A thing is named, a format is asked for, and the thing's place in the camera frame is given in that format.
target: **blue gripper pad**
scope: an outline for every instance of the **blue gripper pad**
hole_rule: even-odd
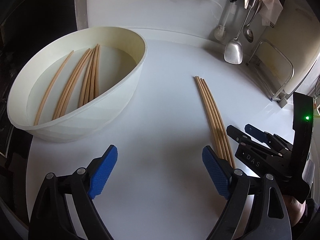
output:
[[[91,199],[94,199],[97,195],[101,194],[117,159],[118,150],[113,146],[97,168],[96,172],[91,176],[90,189],[88,191],[88,195]]]
[[[229,192],[230,180],[218,163],[217,158],[210,152],[208,146],[204,147],[202,150],[202,161],[207,168],[219,195],[224,196],[225,199],[228,200],[231,196],[231,193]]]
[[[259,142],[268,143],[268,139],[267,139],[266,134],[263,131],[260,131],[258,128],[255,128],[253,125],[247,124],[244,127],[244,131],[247,134],[256,138]]]

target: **white tissue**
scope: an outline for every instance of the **white tissue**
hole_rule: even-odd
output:
[[[276,24],[278,17],[283,10],[279,0],[262,0],[262,7],[259,12],[263,26],[270,26],[270,22]]]

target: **person's hand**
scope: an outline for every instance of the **person's hand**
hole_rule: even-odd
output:
[[[284,204],[287,208],[291,227],[295,226],[301,219],[306,208],[306,202],[301,204],[292,196],[282,195]]]

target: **white brush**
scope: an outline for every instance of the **white brush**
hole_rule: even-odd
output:
[[[218,41],[222,41],[222,39],[224,38],[224,35],[225,35],[224,27],[226,25],[228,16],[230,14],[231,7],[232,7],[232,3],[229,2],[229,0],[227,0],[226,5],[225,5],[226,10],[225,10],[224,18],[223,18],[223,20],[221,22],[222,24],[219,25],[214,30],[214,36]]]

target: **chopstick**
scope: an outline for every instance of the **chopstick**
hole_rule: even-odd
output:
[[[89,93],[90,93],[90,82],[91,82],[91,74],[92,74],[92,67],[93,67],[93,59],[89,68],[89,76],[87,83],[85,85],[85,93],[84,93],[84,102],[83,105],[87,104],[89,102]]]
[[[100,63],[100,49],[101,46],[98,47],[98,55],[97,55],[97,64],[96,64],[96,74],[94,77],[94,98],[99,96],[99,63]]]
[[[59,101],[58,101],[58,104],[56,106],[56,109],[54,111],[54,115],[53,115],[53,120],[57,119],[60,117],[60,113],[61,113],[61,110],[62,110],[62,107],[63,107],[63,103],[67,97],[67,93],[71,87],[71,84],[74,80],[74,77],[75,77],[75,73],[77,72],[79,66],[82,64],[82,62],[84,61],[84,59],[86,58],[86,55],[89,53],[90,49],[87,49],[86,52],[84,53],[84,55],[82,56],[82,58],[80,59],[80,61],[78,62],[77,66],[74,68],[72,74],[70,75],[69,79],[68,79],[68,82],[67,84],[65,85],[64,87],[64,90],[62,92],[62,94],[60,95],[60,98],[59,98]]]
[[[200,81],[198,76],[196,76],[196,81],[197,81],[197,84],[198,84],[198,87],[199,87],[199,90],[200,90],[200,93],[201,93],[202,100],[204,102],[205,108],[207,110],[207,114],[208,114],[208,117],[209,117],[209,122],[210,122],[210,125],[211,125],[211,130],[212,130],[212,133],[213,133],[213,137],[214,137],[214,140],[215,140],[215,142],[217,144],[217,151],[218,151],[219,158],[223,159],[224,157],[223,157],[223,153],[222,153],[222,147],[221,147],[221,143],[220,143],[220,140],[219,140],[218,132],[217,132],[214,120],[213,120],[213,115],[212,115],[212,112],[210,110],[210,106],[209,106],[207,97],[206,97],[206,95],[204,93],[203,86],[202,86],[201,81]]]
[[[67,58],[63,61],[63,63],[61,64],[60,68],[58,69],[58,71],[56,72],[56,74],[54,75],[54,77],[52,78],[43,98],[42,98],[42,101],[40,103],[40,106],[39,106],[39,109],[38,109],[38,112],[36,114],[36,118],[35,118],[35,122],[33,125],[38,125],[39,123],[39,119],[40,119],[40,116],[41,116],[41,112],[42,112],[42,109],[44,107],[44,103],[46,102],[47,98],[48,98],[48,95],[51,91],[51,88],[53,86],[53,84],[55,83],[57,77],[59,76],[61,70],[63,69],[63,67],[65,66],[65,64],[68,62],[68,60],[70,59],[71,55],[73,54],[74,50],[70,52],[70,54],[67,56]]]
[[[84,96],[85,96],[85,92],[86,92],[86,88],[87,88],[90,68],[91,68],[91,64],[92,64],[93,55],[95,53],[95,50],[96,50],[96,48],[93,49],[93,52],[92,52],[91,57],[90,57],[89,64],[87,66],[87,70],[86,70],[85,75],[84,75],[82,88],[81,88],[81,93],[80,93],[80,98],[79,98],[78,108],[84,105]]]
[[[92,65],[92,72],[91,72],[91,80],[90,80],[90,93],[89,93],[89,102],[94,100],[94,94],[95,94],[95,76],[96,76],[96,69],[97,69],[97,58],[98,58],[98,50],[99,50],[99,44],[96,46],[96,50],[93,56],[93,65]]]
[[[210,92],[210,89],[204,79],[200,79],[197,76],[196,81],[209,117],[211,129],[217,145],[218,155],[221,159],[227,160],[229,164],[233,168],[235,168],[235,162],[233,159],[228,136],[224,128],[220,112],[213,99],[212,93]]]
[[[233,159],[233,155],[232,155],[232,151],[231,151],[231,146],[230,146],[230,142],[229,142],[229,138],[227,136],[227,132],[226,132],[226,129],[224,127],[224,124],[223,124],[223,121],[222,121],[222,117],[220,115],[220,112],[218,110],[218,107],[216,105],[216,102],[214,101],[213,99],[213,96],[212,96],[212,93],[207,85],[207,82],[204,80],[204,79],[200,79],[202,84],[204,85],[204,88],[205,90],[207,91],[207,94],[209,96],[209,99],[210,99],[210,103],[212,105],[212,108],[213,108],[213,111],[214,111],[214,114],[215,116],[217,117],[217,121],[218,121],[218,126],[219,126],[219,130],[221,131],[221,133],[223,133],[221,136],[222,136],[222,140],[223,140],[223,144],[224,144],[224,147],[226,149],[226,152],[227,152],[227,161],[229,163],[231,163],[231,166],[233,168],[235,168],[235,161]]]
[[[79,76],[80,76],[83,68],[85,67],[88,59],[91,57],[92,52],[93,52],[93,49],[90,49],[89,53],[86,53],[85,59],[82,61],[81,65],[78,67],[78,70],[75,73],[74,79],[72,80],[70,89],[68,90],[67,96],[66,96],[66,98],[65,98],[65,100],[63,102],[63,106],[62,106],[61,113],[60,113],[59,117],[62,117],[62,116],[65,115],[66,110],[67,110],[67,106],[68,106],[70,98],[71,98],[71,94],[72,94],[72,92],[73,92],[73,90],[75,88],[75,85],[76,85],[76,83],[77,83],[77,81],[79,79]]]

